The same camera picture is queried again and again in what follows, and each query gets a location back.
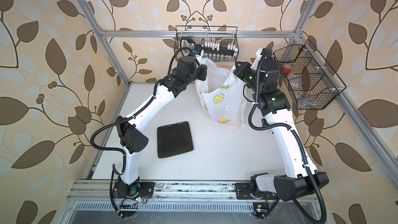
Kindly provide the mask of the white plastic bag lemon print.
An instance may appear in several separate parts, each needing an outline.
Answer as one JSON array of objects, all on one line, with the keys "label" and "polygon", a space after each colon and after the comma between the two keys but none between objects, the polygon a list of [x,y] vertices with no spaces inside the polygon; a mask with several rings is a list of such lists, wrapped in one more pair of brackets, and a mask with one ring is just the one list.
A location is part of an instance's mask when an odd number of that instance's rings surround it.
[{"label": "white plastic bag lemon print", "polygon": [[218,67],[210,59],[202,58],[207,66],[204,81],[196,80],[195,86],[205,115],[217,123],[244,126],[244,112],[247,101],[243,97],[244,82],[231,69]]}]

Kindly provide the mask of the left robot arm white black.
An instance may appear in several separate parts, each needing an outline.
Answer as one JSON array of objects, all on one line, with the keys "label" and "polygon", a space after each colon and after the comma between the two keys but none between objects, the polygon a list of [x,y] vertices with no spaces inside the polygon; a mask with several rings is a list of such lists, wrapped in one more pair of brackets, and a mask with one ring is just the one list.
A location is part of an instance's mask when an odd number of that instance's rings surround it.
[{"label": "left robot arm white black", "polygon": [[[143,130],[150,120],[169,102],[175,99],[187,86],[196,81],[204,81],[207,66],[200,63],[194,49],[183,47],[173,55],[167,75],[154,84],[152,95],[129,115],[118,116],[115,122],[96,130],[90,137],[90,145],[102,151],[117,151],[122,154],[122,169],[118,172],[113,165],[112,173],[118,175],[117,183],[127,197],[139,193],[138,166],[141,151],[147,146],[149,139]],[[103,131],[116,127],[121,147],[104,147],[95,143],[95,138]]]}]

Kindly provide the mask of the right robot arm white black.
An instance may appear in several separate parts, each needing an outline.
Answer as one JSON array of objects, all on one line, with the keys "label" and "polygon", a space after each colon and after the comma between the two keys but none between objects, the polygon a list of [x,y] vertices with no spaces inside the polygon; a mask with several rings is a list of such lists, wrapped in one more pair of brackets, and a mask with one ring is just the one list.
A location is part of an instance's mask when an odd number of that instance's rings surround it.
[{"label": "right robot arm white black", "polygon": [[278,86],[280,69],[272,49],[260,48],[253,63],[236,62],[234,75],[253,91],[249,126],[256,131],[271,130],[282,153],[285,174],[252,177],[254,193],[272,192],[283,201],[316,194],[329,178],[319,172],[297,132],[286,95]]}]

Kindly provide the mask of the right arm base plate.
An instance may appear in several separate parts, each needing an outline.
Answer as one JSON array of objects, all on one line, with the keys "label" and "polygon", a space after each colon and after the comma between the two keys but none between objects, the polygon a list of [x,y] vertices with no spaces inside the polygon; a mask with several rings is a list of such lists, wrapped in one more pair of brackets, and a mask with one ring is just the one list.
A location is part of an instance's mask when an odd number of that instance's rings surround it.
[{"label": "right arm base plate", "polygon": [[277,196],[272,192],[255,191],[251,188],[250,183],[236,183],[234,191],[238,200],[276,200]]}]

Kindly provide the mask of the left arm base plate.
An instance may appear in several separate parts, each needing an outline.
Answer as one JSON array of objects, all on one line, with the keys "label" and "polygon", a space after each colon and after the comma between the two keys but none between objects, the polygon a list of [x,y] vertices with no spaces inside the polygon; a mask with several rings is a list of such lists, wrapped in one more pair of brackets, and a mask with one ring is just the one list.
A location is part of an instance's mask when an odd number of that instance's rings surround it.
[{"label": "left arm base plate", "polygon": [[123,181],[116,181],[112,193],[115,198],[151,198],[154,193],[154,182],[139,181],[128,185]]}]

